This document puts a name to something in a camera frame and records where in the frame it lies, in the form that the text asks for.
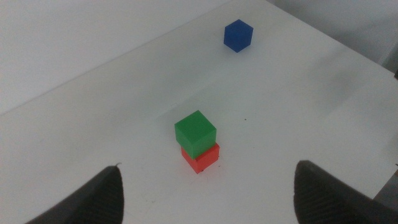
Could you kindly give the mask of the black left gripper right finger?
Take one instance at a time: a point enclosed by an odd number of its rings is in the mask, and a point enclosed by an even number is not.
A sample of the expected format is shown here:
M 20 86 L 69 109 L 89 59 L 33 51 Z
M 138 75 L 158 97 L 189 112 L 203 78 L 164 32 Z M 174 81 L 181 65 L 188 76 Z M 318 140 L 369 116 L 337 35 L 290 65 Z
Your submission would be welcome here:
M 395 210 L 308 160 L 295 168 L 294 210 L 299 223 L 397 223 Z

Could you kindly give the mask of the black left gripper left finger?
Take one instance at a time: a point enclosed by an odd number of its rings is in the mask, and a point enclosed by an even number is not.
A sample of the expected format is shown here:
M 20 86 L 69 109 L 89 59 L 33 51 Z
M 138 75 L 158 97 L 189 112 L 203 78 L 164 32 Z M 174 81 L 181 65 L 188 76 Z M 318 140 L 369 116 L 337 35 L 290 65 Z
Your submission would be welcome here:
M 118 166 L 108 166 L 30 224 L 114 223 L 124 217 L 124 191 Z

